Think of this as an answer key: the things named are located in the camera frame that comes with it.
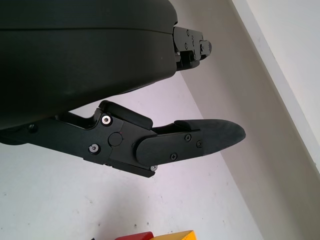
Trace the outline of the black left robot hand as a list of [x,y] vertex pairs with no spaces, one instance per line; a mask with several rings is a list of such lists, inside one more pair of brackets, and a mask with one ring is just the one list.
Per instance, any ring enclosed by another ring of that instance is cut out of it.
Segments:
[[222,119],[153,121],[108,98],[196,68],[212,45],[167,0],[3,0],[0,141],[143,177],[245,139]]

